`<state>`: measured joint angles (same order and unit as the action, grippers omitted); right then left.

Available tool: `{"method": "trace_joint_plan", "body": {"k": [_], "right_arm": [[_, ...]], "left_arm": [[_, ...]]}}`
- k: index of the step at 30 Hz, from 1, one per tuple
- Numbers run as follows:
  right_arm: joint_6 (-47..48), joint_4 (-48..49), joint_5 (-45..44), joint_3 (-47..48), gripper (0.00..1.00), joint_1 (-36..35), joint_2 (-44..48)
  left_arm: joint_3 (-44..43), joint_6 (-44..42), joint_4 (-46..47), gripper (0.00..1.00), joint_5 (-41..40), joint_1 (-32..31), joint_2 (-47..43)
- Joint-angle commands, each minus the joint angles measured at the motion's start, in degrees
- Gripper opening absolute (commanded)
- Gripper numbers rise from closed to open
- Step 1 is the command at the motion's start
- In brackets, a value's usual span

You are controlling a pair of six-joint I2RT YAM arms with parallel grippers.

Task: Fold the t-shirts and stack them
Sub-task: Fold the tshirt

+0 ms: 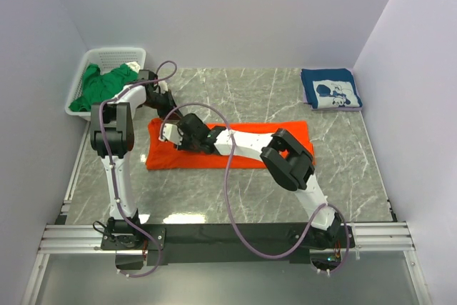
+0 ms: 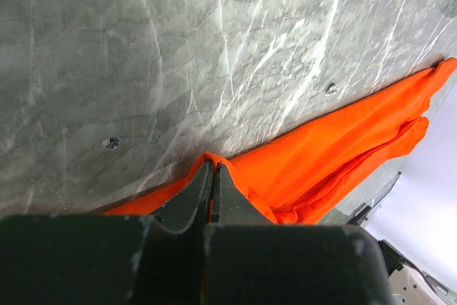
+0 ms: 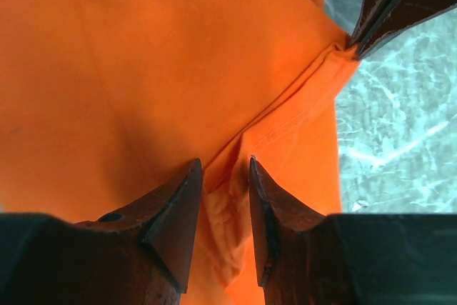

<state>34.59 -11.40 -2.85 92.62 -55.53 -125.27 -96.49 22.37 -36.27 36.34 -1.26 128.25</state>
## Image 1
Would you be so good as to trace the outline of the orange t shirt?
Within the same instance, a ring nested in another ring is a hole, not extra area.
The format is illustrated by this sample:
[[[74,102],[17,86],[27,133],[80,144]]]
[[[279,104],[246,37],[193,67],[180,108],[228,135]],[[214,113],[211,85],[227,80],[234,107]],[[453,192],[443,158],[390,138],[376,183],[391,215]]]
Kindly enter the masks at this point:
[[[168,169],[223,169],[228,161],[227,156],[222,156],[215,149],[201,149],[188,138],[183,138],[181,145],[159,139],[163,120],[152,119],[148,124],[150,144],[149,154],[145,165],[149,171]],[[277,129],[289,131],[304,148],[312,155],[315,154],[311,143],[308,124],[306,121],[286,121],[273,123],[232,123],[231,128],[253,134],[272,134]]]

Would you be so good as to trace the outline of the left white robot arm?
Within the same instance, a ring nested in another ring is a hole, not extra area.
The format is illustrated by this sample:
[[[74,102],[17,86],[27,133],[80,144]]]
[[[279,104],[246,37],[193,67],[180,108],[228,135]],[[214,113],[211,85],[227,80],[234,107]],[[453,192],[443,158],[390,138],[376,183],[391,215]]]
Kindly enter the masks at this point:
[[[142,69],[138,80],[127,83],[119,93],[91,109],[91,148],[101,159],[109,190],[109,220],[103,225],[103,235],[105,240],[125,249],[139,249],[149,243],[160,249],[160,243],[139,219],[131,186],[130,155],[136,110],[147,106],[164,117],[176,106],[166,83],[170,78],[160,77],[159,71]]]

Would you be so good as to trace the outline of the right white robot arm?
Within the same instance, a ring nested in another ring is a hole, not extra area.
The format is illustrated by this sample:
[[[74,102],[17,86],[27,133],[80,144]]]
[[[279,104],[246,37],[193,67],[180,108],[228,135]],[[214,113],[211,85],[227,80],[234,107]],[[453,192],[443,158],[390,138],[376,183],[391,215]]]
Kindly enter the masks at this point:
[[[273,180],[296,195],[311,222],[305,240],[310,247],[325,249],[337,240],[341,216],[328,205],[318,185],[313,155],[289,131],[255,134],[209,128],[195,114],[188,114],[175,124],[165,124],[161,137],[178,150],[208,155],[242,157],[260,161]]]

